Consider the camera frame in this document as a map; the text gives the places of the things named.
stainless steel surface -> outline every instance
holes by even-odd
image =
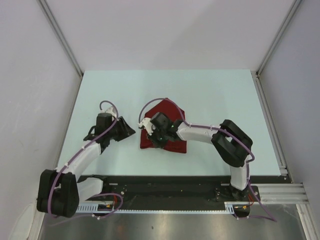
[[[260,75],[262,73],[262,71],[264,70],[266,64],[268,63],[270,57],[272,56],[273,52],[275,51],[277,45],[279,44],[280,40],[282,39],[287,27],[289,26],[289,24],[291,23],[292,19],[294,18],[295,14],[297,13],[301,3],[304,0],[295,0],[293,2],[293,4],[291,5],[290,10],[288,11],[287,15],[285,16],[278,32],[276,33],[272,44],[270,46],[270,48],[268,49],[266,55],[264,56],[259,68],[257,69],[257,73],[258,75]]]
[[[268,205],[278,222],[236,220],[215,214],[115,214],[109,219],[92,217],[50,227],[61,221],[48,218],[39,240],[306,240],[295,205]],[[253,206],[253,215],[264,215]]]
[[[67,57],[69,58],[72,66],[74,67],[75,71],[78,73],[79,77],[82,78],[84,73],[81,71],[81,68],[77,62],[77,59],[76,59],[75,55],[73,54],[63,32],[61,31],[47,1],[46,0],[37,0],[37,2],[39,3],[40,8],[42,9],[45,17],[47,18],[49,24],[52,27],[52,30],[54,31],[59,42],[61,43],[61,46],[62,46],[63,50],[65,51]]]

metal frame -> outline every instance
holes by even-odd
[[[303,1],[304,0],[294,0],[294,2],[292,3],[291,8],[289,9],[287,15],[285,16],[278,32],[276,33],[276,35],[271,43],[271,46],[269,47],[268,51],[266,52],[265,56],[263,57],[263,60],[260,64],[260,66],[258,67],[258,69],[256,71],[258,76],[262,73],[262,71],[264,70],[269,59],[271,58],[271,56],[275,52],[275,50],[276,50],[279,42],[281,41],[286,29],[288,28],[288,26],[292,22],[294,16],[298,12],[298,9],[301,6]]]
[[[277,134],[275,123],[272,118],[272,114],[271,114],[271,111],[270,111],[270,108],[269,108],[269,105],[268,105],[268,102],[266,99],[265,92],[262,88],[260,78],[258,77],[258,75],[255,72],[251,72],[251,74],[252,74],[254,86],[256,89],[256,93],[257,93],[259,101],[260,101],[260,105],[261,105],[262,112],[264,115],[265,123],[266,123],[266,126],[267,126],[269,134],[270,134],[275,157],[278,162],[281,175],[287,176],[289,174],[289,177],[291,178],[291,180],[293,180],[293,176],[287,170],[287,161],[286,161],[286,158],[284,155],[284,151],[283,151],[281,144],[280,144],[279,136]]]
[[[229,186],[228,183],[222,183],[221,186]],[[293,184],[293,183],[273,183],[273,184],[252,184],[252,186],[258,187],[259,196],[261,202],[264,205],[270,204],[294,204],[294,205],[308,205],[308,197],[306,195],[303,184]],[[79,204],[77,213],[103,213],[98,211],[98,204],[112,204],[112,201],[104,200],[87,200]],[[230,207],[232,205],[247,205],[248,202],[241,201],[226,201],[225,207]],[[220,214],[221,210],[190,210],[190,211],[181,211],[181,210],[121,210],[121,213],[207,213],[207,214]]]
[[[298,210],[304,234],[307,240],[317,240],[320,238],[319,229],[315,225],[313,211],[310,204],[297,204]]]
[[[68,59],[70,60],[74,70],[77,72],[79,77],[82,79],[84,73],[81,71],[81,68],[78,64],[78,61],[77,61],[74,53],[72,52],[70,45],[68,44],[63,32],[61,31],[61,29],[57,23],[57,20],[56,20],[55,16],[53,15],[47,1],[46,0],[36,0],[36,1],[39,3],[40,8],[42,9],[46,19],[48,20],[50,26],[52,27],[54,34],[56,35],[65,54],[67,55]]]

metal floor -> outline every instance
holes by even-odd
[[[45,218],[39,240],[305,240],[296,205],[267,205],[278,222],[219,214],[115,214],[96,220]],[[259,205],[251,215],[265,215]]]

cable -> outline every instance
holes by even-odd
[[[91,198],[94,198],[94,197],[102,197],[102,196],[116,196],[116,197],[119,197],[119,198],[120,198],[121,202],[120,202],[119,206],[118,206],[116,209],[112,210],[110,213],[108,213],[108,214],[105,215],[105,216],[98,216],[98,217],[96,217],[96,216],[94,216],[93,214],[82,214],[82,215],[78,215],[78,216],[73,216],[73,217],[71,217],[71,218],[68,218],[68,219],[66,219],[66,220],[63,220],[63,221],[60,221],[60,222],[57,222],[57,223],[54,223],[54,224],[50,224],[49,226],[50,226],[50,227],[54,227],[54,226],[57,226],[57,225],[60,225],[60,224],[64,224],[64,223],[67,223],[67,222],[72,221],[72,220],[74,220],[74,219],[79,219],[79,218],[82,218],[82,217],[94,217],[94,218],[97,218],[98,220],[100,220],[100,219],[105,219],[105,218],[111,216],[112,214],[114,214],[116,211],[118,211],[118,210],[122,207],[122,205],[123,205],[123,203],[124,203],[123,197],[122,197],[120,194],[118,194],[118,193],[101,193],[101,194],[94,195],[94,196],[92,196]]]
[[[249,197],[249,200],[250,200],[250,202],[249,202],[250,205],[249,206],[251,207],[255,203],[255,200],[251,197],[250,194],[248,195],[248,197]]]
[[[119,113],[118,113],[118,110],[117,110],[116,106],[115,106],[112,102],[110,102],[110,101],[108,101],[108,100],[104,100],[104,101],[100,102],[100,104],[99,104],[100,110],[102,110],[102,104],[103,104],[103,103],[108,103],[108,104],[110,104],[110,105],[114,108],[115,113],[116,113],[116,117],[115,117],[113,123],[111,124],[111,126],[108,127],[107,130],[105,130],[105,131],[104,131],[103,133],[101,133],[100,135],[96,136],[93,140],[91,140],[88,144],[86,144],[83,148],[81,148],[81,149],[66,163],[66,165],[64,165],[64,166],[61,168],[61,170],[60,170],[60,171],[58,172],[58,174],[56,175],[56,177],[55,177],[55,179],[54,179],[54,181],[53,181],[52,187],[51,187],[51,189],[50,189],[49,197],[48,197],[48,208],[47,208],[47,211],[48,211],[48,214],[51,215],[51,216],[52,216],[52,212],[51,212],[52,197],[53,197],[53,194],[54,194],[55,187],[56,187],[56,185],[57,185],[58,179],[60,178],[60,176],[61,176],[61,174],[63,173],[63,171],[64,171],[65,169],[67,169],[68,166],[69,166],[88,146],[90,146],[90,145],[91,145],[92,143],[94,143],[96,140],[98,140],[98,139],[101,138],[103,135],[105,135],[107,132],[109,132],[110,129],[112,129],[112,128],[114,127],[114,125],[117,123],[117,120],[118,120],[118,117],[119,117]]]
[[[180,113],[180,116],[181,116],[181,119],[182,121],[184,122],[185,125],[187,125],[188,127],[191,127],[191,124],[188,123],[186,121],[186,119],[184,118],[184,115],[180,109],[180,107],[178,107],[178,105],[168,99],[168,98],[163,98],[163,97],[160,97],[160,98],[155,98],[149,102],[147,102],[143,108],[141,109],[140,111],[140,114],[139,114],[139,123],[141,122],[141,116],[142,116],[142,113],[143,111],[146,109],[146,107],[155,102],[155,101],[159,101],[159,100],[166,100],[170,103],[172,103],[173,105],[175,105],[175,107],[178,109],[179,113]],[[252,161],[254,161],[256,158],[254,156],[254,154],[252,153],[252,151],[246,146],[244,145],[236,136],[234,136],[233,134],[229,133],[228,131],[224,130],[224,129],[221,129],[219,127],[214,127],[214,126],[205,126],[205,125],[196,125],[196,124],[192,124],[192,127],[194,128],[202,128],[202,129],[210,129],[210,130],[216,130],[216,131],[219,131],[219,132],[222,132],[226,135],[228,135],[229,137],[231,137],[233,140],[235,140],[238,144],[240,144],[240,146],[242,146],[247,152],[248,154],[251,156],[251,159],[248,159],[245,164],[246,164],[246,181],[247,181],[247,184],[248,184],[248,187],[250,189],[250,191],[252,192],[254,198],[257,200],[257,202],[259,203],[259,205],[263,208],[263,210],[265,211],[266,214],[269,215],[269,217],[266,217],[266,216],[250,216],[250,218],[261,218],[261,219],[268,219],[268,220],[271,220],[271,221],[274,221],[274,222],[277,222],[277,220],[273,217],[273,215],[268,211],[268,209],[261,203],[260,199],[258,199],[258,197],[255,195],[255,191],[253,190],[252,186],[251,186],[251,183],[250,183],[250,169],[249,169],[249,163],[251,163]]]

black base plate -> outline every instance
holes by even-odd
[[[224,191],[230,191],[228,186],[222,186],[221,182],[207,181],[207,178],[202,177],[100,176],[99,178],[103,180],[102,193],[122,195],[121,209],[132,211],[225,210],[225,201],[219,197]],[[259,193],[258,188],[253,187],[254,191]],[[89,200],[113,201],[113,198],[102,196]],[[227,201],[237,202],[234,198],[229,198]]]

